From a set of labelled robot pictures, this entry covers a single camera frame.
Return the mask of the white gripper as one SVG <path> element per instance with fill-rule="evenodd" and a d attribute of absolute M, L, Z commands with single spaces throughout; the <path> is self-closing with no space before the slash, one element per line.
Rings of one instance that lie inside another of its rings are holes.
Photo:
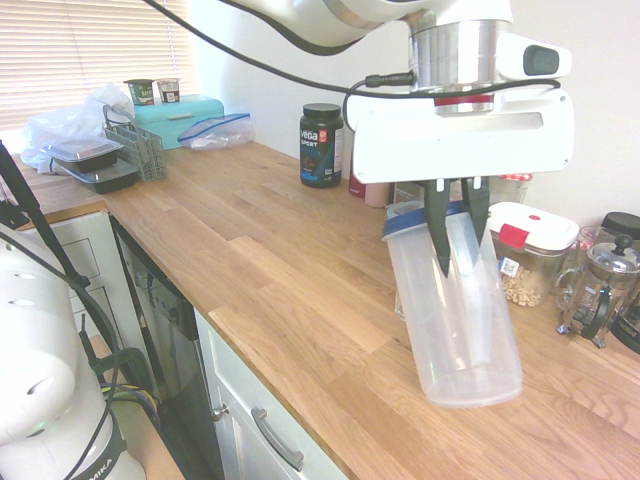
<path fill-rule="evenodd" d="M 428 180 L 426 221 L 445 277 L 448 179 L 467 177 L 461 179 L 463 203 L 481 245 L 490 200 L 486 176 L 559 171 L 573 156 L 573 102 L 562 89 L 509 89 L 495 94 L 489 112 L 447 115 L 437 114 L 431 99 L 352 97 L 347 115 L 361 183 Z"/>

